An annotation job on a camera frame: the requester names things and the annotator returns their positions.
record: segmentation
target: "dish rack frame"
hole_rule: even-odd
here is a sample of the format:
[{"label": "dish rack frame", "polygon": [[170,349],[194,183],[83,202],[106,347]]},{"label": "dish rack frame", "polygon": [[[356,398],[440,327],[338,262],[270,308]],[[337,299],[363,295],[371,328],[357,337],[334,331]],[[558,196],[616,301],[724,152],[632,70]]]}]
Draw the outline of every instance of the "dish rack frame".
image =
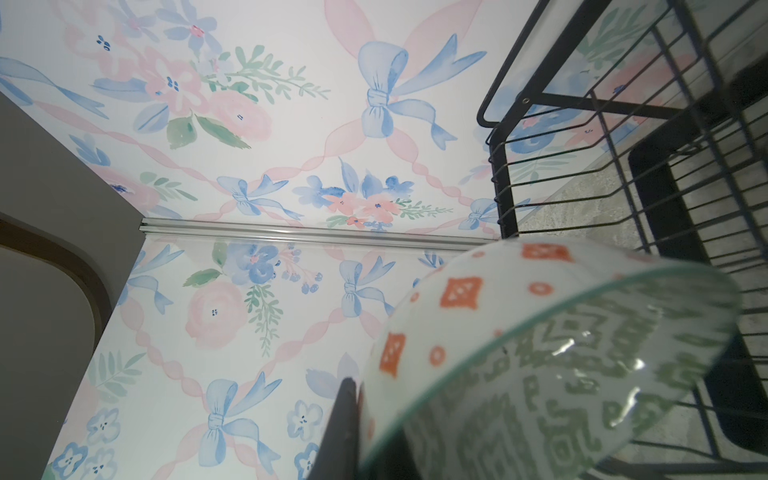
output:
[{"label": "dish rack frame", "polygon": [[[768,207],[768,201],[766,201],[768,200],[768,181],[745,188],[737,181],[736,175],[742,169],[754,164],[762,164],[763,169],[768,172],[768,155],[757,143],[766,134],[753,133],[754,123],[768,116],[768,113],[751,121],[748,121],[744,114],[746,108],[768,95],[768,57],[752,63],[751,66],[741,70],[732,81],[726,82],[710,49],[711,42],[733,25],[739,17],[749,15],[750,9],[758,3],[758,0],[749,0],[741,5],[707,36],[702,35],[697,20],[685,1],[667,0],[663,13],[655,17],[650,26],[638,34],[636,41],[620,57],[611,62],[612,66],[608,72],[591,86],[587,94],[576,97],[548,93],[545,90],[555,75],[611,4],[611,0],[584,0],[504,117],[500,121],[487,120],[485,115],[488,106],[525,46],[528,37],[540,22],[549,3],[550,0],[539,0],[534,7],[477,114],[477,122],[482,127],[492,128],[486,144],[490,152],[488,161],[492,166],[492,182],[495,185],[495,201],[498,205],[498,223],[502,237],[517,237],[528,233],[563,234],[569,230],[601,229],[630,222],[637,229],[637,236],[640,239],[637,250],[710,263],[734,276],[746,271],[754,273],[759,272],[756,269],[764,270],[768,264],[768,243],[763,228],[768,225],[760,225],[757,214]],[[672,40],[666,39],[659,29],[660,22],[670,17],[676,19],[682,31]],[[671,50],[675,43],[683,39],[687,39],[693,46],[696,57],[695,61],[687,66],[680,66]],[[644,42],[642,45],[648,45],[650,40],[658,47],[658,53],[654,59],[648,62],[640,73],[633,76],[624,88],[615,91],[611,98],[599,98],[595,89],[601,82],[604,82],[636,48],[641,48],[641,42]],[[641,103],[618,101],[617,97],[620,93],[631,82],[636,81],[655,61],[664,62],[672,78]],[[690,78],[686,73],[693,65],[700,64],[705,67],[705,75],[709,78],[712,88],[708,93],[697,98],[692,92]],[[671,85],[676,85],[679,89],[679,95],[685,103],[684,107],[660,106],[659,101],[654,101],[665,88]],[[540,106],[539,111],[529,113],[534,105]],[[537,116],[564,109],[578,109],[593,113],[589,120],[576,125],[541,131],[524,137],[515,136],[510,139],[516,127],[526,119],[534,119]],[[611,120],[616,118],[616,115],[623,117],[613,127],[609,127],[607,115],[612,116]],[[629,119],[638,117],[665,122],[628,147],[624,145],[627,142],[619,142],[621,145],[616,145],[617,142],[614,141],[611,133]],[[508,145],[519,141],[536,141],[537,137],[562,131],[576,131],[593,121],[599,122],[602,136],[590,147],[603,143],[607,145],[607,153],[610,157],[602,166],[589,167],[587,170],[573,174],[545,179],[535,178],[518,184],[511,182],[509,170],[516,164],[557,157],[584,150],[584,148],[563,147],[554,153],[510,161],[507,157]],[[730,133],[723,136],[726,130]],[[727,159],[732,151],[723,150],[723,138],[732,137],[735,134],[743,136],[743,143],[739,148],[746,148],[748,152],[748,158],[737,164]],[[675,177],[674,168],[702,152],[708,152],[712,157],[705,166],[710,167],[711,170],[714,169],[715,173],[687,187],[679,187],[680,177]],[[526,204],[515,203],[513,187],[554,180],[562,181],[575,177],[588,178],[587,176],[606,174],[611,170],[615,170],[619,185],[609,194],[550,199]],[[727,201],[735,207],[726,214],[694,222],[692,210],[699,209],[703,205],[691,206],[686,202],[686,196],[715,182],[725,184],[727,195],[706,204]],[[753,197],[756,192],[763,192],[763,201],[750,202],[748,197]],[[617,195],[626,199],[629,214],[615,221],[537,230],[526,230],[525,225],[518,225],[516,210],[521,208],[558,208],[573,202],[594,202]],[[712,230],[712,227],[734,221],[743,222],[743,228],[725,235],[702,238],[703,232],[707,229]],[[747,239],[750,245],[733,252],[713,256],[708,254],[709,242],[725,238],[735,241],[737,236],[740,242]],[[766,276],[763,277],[760,285],[751,286],[743,291],[745,298],[751,296],[750,298],[757,299],[755,302],[747,303],[750,307],[743,311],[743,315],[762,322],[761,325],[765,331],[739,333],[734,338],[722,359],[703,381],[710,403],[703,398],[702,389],[699,386],[692,391],[690,397],[692,401],[677,403],[680,407],[694,409],[698,413],[697,418],[706,434],[709,451],[700,451],[686,445],[644,442],[637,439],[633,441],[637,447],[675,449],[694,454],[700,462],[630,463],[617,458],[608,458],[597,465],[598,472],[607,475],[623,475],[635,480],[659,480],[667,478],[666,475],[694,474],[716,478],[726,474],[768,472],[768,398],[763,388],[763,382],[768,379],[761,379],[756,368],[756,366],[768,364],[768,356],[750,353],[745,341],[749,336],[768,339],[768,306],[765,303],[760,305],[760,296],[765,296],[766,292],[768,292]],[[719,440],[714,433],[715,422],[728,441],[747,451],[765,455],[763,460],[745,462],[728,458],[721,448],[723,440]],[[596,480],[598,478],[596,474],[591,471],[581,477],[585,480]]]}]

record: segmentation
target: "black metal wire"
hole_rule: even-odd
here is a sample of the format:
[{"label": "black metal wire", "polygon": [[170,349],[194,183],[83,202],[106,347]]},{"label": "black metal wire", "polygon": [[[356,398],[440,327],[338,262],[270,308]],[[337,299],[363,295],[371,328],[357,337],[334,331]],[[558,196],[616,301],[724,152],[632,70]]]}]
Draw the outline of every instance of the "black metal wire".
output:
[{"label": "black metal wire", "polygon": [[[605,2],[599,2],[599,4],[594,4],[594,12],[590,12],[585,7],[588,2],[589,0],[586,0],[580,7],[579,11],[582,15],[587,13],[592,15],[597,10],[603,12],[606,8]],[[495,184],[496,192],[494,200],[498,204],[498,222],[502,227],[502,236],[515,237],[520,234],[531,233],[564,233],[575,230],[615,227],[625,222],[631,222],[637,231],[639,242],[635,250],[650,251],[653,248],[661,252],[662,250],[668,250],[670,245],[679,243],[684,239],[695,238],[701,252],[703,252],[701,261],[712,263],[723,269],[726,273],[739,278],[751,278],[754,276],[751,272],[767,267],[768,242],[766,241],[763,229],[768,227],[768,225],[759,224],[757,212],[768,209],[768,201],[765,201],[768,195],[761,197],[757,195],[759,195],[758,192],[768,191],[768,181],[765,181],[762,177],[755,177],[754,180],[757,180],[755,184],[751,184],[753,182],[750,180],[749,183],[751,185],[742,187],[740,181],[737,180],[737,174],[740,177],[746,176],[747,171],[752,172],[752,170],[746,169],[753,168],[754,165],[762,165],[768,174],[768,155],[757,143],[768,136],[768,132],[756,135],[751,130],[757,122],[768,117],[768,112],[750,115],[751,119],[749,121],[744,114],[745,108],[768,95],[768,81],[765,80],[766,76],[768,76],[766,75],[768,71],[768,57],[760,60],[758,65],[745,68],[736,75],[735,80],[733,80],[734,86],[732,87],[725,82],[710,49],[712,40],[734,25],[734,22],[739,18],[750,15],[750,9],[757,4],[757,0],[748,0],[743,5],[738,6],[732,14],[728,15],[711,33],[704,37],[685,3],[682,0],[667,0],[667,7],[664,11],[657,14],[653,21],[637,34],[631,45],[617,60],[611,62],[612,65],[610,65],[609,69],[589,87],[583,97],[568,97],[567,95],[544,93],[548,87],[549,80],[542,81],[542,78],[551,80],[551,76],[541,72],[551,73],[554,68],[560,68],[568,60],[572,50],[568,50],[561,55],[550,51],[531,77],[531,80],[515,99],[514,104],[509,108],[502,121],[483,124],[480,122],[482,113],[479,112],[478,122],[480,125],[493,127],[492,132],[486,139],[486,144],[490,152],[489,161],[493,165],[492,181]],[[681,33],[672,35],[670,40],[665,40],[660,32],[660,23],[666,19],[675,19],[681,30]],[[564,45],[568,43],[564,40],[568,40],[570,42],[568,43],[569,45],[577,45],[597,21],[598,19],[594,18],[590,25],[584,25],[583,22],[581,24],[579,22],[569,22],[558,38],[559,44]],[[530,29],[518,39],[518,42],[515,44],[516,51],[520,51],[523,43],[525,43],[525,38],[534,29],[534,25],[526,25],[526,27],[530,27]],[[647,61],[640,68],[639,72],[636,72],[626,81],[624,88],[619,91],[614,90],[608,99],[599,98],[598,89],[610,77],[611,72],[624,59],[628,58],[641,42],[647,41],[649,38],[653,39],[658,47],[658,53],[653,55],[651,60]],[[678,65],[671,51],[675,44],[683,40],[690,42],[695,51],[695,59],[688,65]],[[514,56],[511,55],[508,57],[508,60],[510,58],[514,61]],[[643,73],[648,71],[655,62],[661,62],[669,68],[670,79],[666,80],[659,88],[655,88],[650,94],[645,94],[642,102],[628,104],[619,101],[618,98],[621,93],[626,88],[629,88],[633,82],[641,81]],[[499,78],[503,79],[506,76],[511,63],[511,61],[505,62],[505,70],[503,74],[500,72],[497,80]],[[701,68],[703,74],[699,73],[698,70],[695,71],[695,68]],[[698,75],[697,81],[708,78],[713,85],[713,90],[701,98],[695,98],[690,88],[691,80],[687,78],[689,72],[696,72],[696,75]],[[759,78],[760,81],[756,83],[755,78]],[[482,112],[485,111],[492,95],[500,85],[500,82],[494,83],[492,93],[489,92],[489,96],[485,99],[486,101],[481,109]],[[667,93],[665,92],[677,93],[677,96],[684,101],[685,106],[680,109],[669,109],[667,107],[657,108],[656,105],[651,104],[655,99],[667,98]],[[531,111],[533,105],[537,105],[538,108]],[[546,118],[545,115],[569,109],[589,110],[591,114],[586,117],[586,120],[577,119],[575,123],[564,127],[510,138],[511,133],[525,119]],[[613,127],[608,127],[607,114],[614,115],[614,117],[610,118],[612,121],[610,123],[613,124]],[[655,133],[648,134],[646,137],[636,140],[633,144],[622,141],[621,147],[617,145],[617,142],[612,137],[619,127],[636,116],[665,120],[666,123],[664,125],[657,127],[659,132],[670,131],[673,132],[670,134],[672,136],[686,132],[686,136],[680,137],[678,135],[673,140],[665,141],[662,138],[662,141],[659,142],[659,145],[661,145],[660,153],[655,159],[647,162],[641,170],[633,167],[631,155],[635,151],[646,147],[649,144],[648,139],[653,137]],[[508,159],[506,157],[507,148],[514,145],[515,142],[535,141],[536,138],[544,137],[545,135],[577,131],[580,128],[595,125],[595,123],[601,129],[601,136],[597,141],[586,146],[563,147],[551,153],[536,154],[520,160]],[[725,147],[724,142],[728,142],[730,145]],[[552,177],[539,177],[533,180],[519,181],[518,183],[512,183],[511,181],[510,168],[559,157],[564,154],[578,154],[600,145],[607,147],[607,161],[602,162],[598,167]],[[699,155],[708,155],[709,157],[702,158]],[[625,172],[626,167],[624,165],[626,162],[624,159],[627,157],[630,159],[631,176],[627,176]],[[518,187],[558,180],[562,182],[575,178],[589,178],[598,174],[606,175],[610,172],[607,170],[608,168],[616,169],[615,178],[617,186],[611,187],[611,191],[606,194],[587,194],[576,198],[544,200],[519,205],[516,205],[514,202],[513,193]],[[652,185],[660,175],[667,175],[669,181],[674,185],[674,189],[668,194],[655,197],[652,200],[645,199],[641,193],[641,187],[647,188],[649,182]],[[726,189],[728,193],[723,194],[723,191],[720,190],[721,188]],[[707,193],[703,197],[699,194],[699,192],[715,191],[717,192],[716,194]],[[517,225],[517,215],[515,214],[517,209],[530,207],[557,208],[558,206],[577,202],[606,200],[616,195],[621,195],[626,200],[626,208],[628,209],[628,214],[623,215],[622,218],[617,220],[530,230],[520,230]],[[659,233],[660,230],[654,226],[656,221],[654,217],[657,217],[659,211],[666,210],[673,204],[682,205],[687,221],[681,222],[678,228]],[[710,212],[707,207],[716,207],[717,210]],[[696,221],[690,218],[691,214],[697,218]],[[646,232],[648,225],[650,225],[650,233]],[[729,248],[728,245],[731,243],[733,243],[733,246]],[[718,247],[719,250],[710,255],[708,252],[714,247]],[[765,292],[768,292],[768,280],[762,281],[757,285],[752,282],[742,287],[742,294],[744,296],[752,296],[750,298],[754,299],[758,299],[757,296]],[[765,303],[766,301],[762,301],[762,299],[750,302],[748,303],[749,307],[745,308],[742,314],[762,316],[760,319],[765,320],[765,315],[768,314],[768,306],[761,306],[761,304],[764,305]],[[742,338],[763,338],[764,336],[768,336],[768,331],[763,333],[744,333],[737,336],[737,339],[743,343]],[[729,356],[728,354],[721,360],[721,364],[729,366],[728,368],[751,369],[753,377],[757,382],[768,381],[768,379],[760,378],[755,371],[755,366],[768,365],[768,356],[756,356],[754,354]],[[728,458],[728,455],[725,453],[733,449],[725,449],[721,445],[723,441],[722,435],[727,430],[727,425],[724,423],[727,419],[746,419],[748,422],[755,424],[765,422],[768,425],[768,407],[764,410],[755,410],[752,408],[754,407],[752,405],[745,405],[743,408],[733,408],[732,406],[718,403],[720,400],[713,394],[709,384],[707,384],[707,389],[710,393],[711,404],[705,403],[701,391],[697,387],[692,391],[692,402],[678,402],[677,405],[697,411],[697,421],[702,425],[709,452],[702,452],[685,445],[670,445],[639,439],[632,442],[642,447],[687,452],[697,457],[705,458],[707,462],[636,464],[634,465],[634,470],[622,471],[621,474],[628,478],[645,479],[662,478],[658,475],[725,475],[730,473],[768,472],[768,461],[737,462],[732,458]],[[717,424],[713,420],[714,418],[717,418],[720,430],[718,430]],[[733,441],[727,433],[726,438]],[[601,468],[600,466],[598,466],[598,471],[611,474],[617,473],[611,468]],[[587,480],[597,478],[591,473],[583,474],[581,477]]]}]

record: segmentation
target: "ceramic bowl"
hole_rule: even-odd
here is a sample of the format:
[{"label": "ceramic bowl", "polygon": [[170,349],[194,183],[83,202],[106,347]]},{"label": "ceramic bowl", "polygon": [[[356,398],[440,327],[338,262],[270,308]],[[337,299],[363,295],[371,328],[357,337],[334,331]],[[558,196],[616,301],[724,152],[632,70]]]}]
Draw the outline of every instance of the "ceramic bowl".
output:
[{"label": "ceramic bowl", "polygon": [[690,391],[739,311],[737,285],[698,263],[562,237],[479,247],[377,339],[359,466],[402,429],[423,478],[577,478]]}]

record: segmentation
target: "gray wall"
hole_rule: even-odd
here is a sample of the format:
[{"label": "gray wall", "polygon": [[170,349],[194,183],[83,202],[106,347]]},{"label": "gray wall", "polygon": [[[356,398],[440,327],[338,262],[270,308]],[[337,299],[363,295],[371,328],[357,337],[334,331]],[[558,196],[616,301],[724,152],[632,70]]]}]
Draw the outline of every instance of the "gray wall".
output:
[{"label": "gray wall", "polygon": [[[0,214],[88,262],[112,306],[144,242],[141,214],[1,94]],[[93,317],[68,276],[4,249],[0,306],[0,477],[40,478],[93,352]]]},{"label": "gray wall", "polygon": [[115,305],[144,242],[141,214],[1,94],[0,213],[87,261]]},{"label": "gray wall", "polygon": [[65,273],[5,248],[0,305],[0,476],[40,478],[91,358],[93,314]]}]

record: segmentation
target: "orange pattern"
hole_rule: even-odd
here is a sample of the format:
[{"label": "orange pattern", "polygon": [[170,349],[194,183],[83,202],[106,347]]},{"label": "orange pattern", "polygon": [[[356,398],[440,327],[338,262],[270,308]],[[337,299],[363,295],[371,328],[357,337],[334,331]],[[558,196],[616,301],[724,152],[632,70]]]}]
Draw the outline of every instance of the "orange pattern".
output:
[{"label": "orange pattern", "polygon": [[528,285],[528,291],[530,291],[534,295],[539,295],[539,296],[549,295],[550,293],[552,293],[552,290],[554,289],[552,288],[552,285],[550,285],[549,283],[533,282],[531,285]]},{"label": "orange pattern", "polygon": [[440,366],[445,361],[445,349],[441,346],[436,346],[429,353],[429,362],[433,366]]},{"label": "orange pattern", "polygon": [[400,363],[402,349],[406,347],[406,336],[402,333],[390,333],[386,337],[379,370],[397,378],[397,365]]},{"label": "orange pattern", "polygon": [[478,296],[482,288],[482,278],[470,276],[468,278],[449,278],[448,286],[440,299],[443,308],[465,306],[473,310],[478,308]]},{"label": "orange pattern", "polygon": [[571,252],[556,243],[524,243],[523,258],[531,260],[562,260],[573,263]]}]

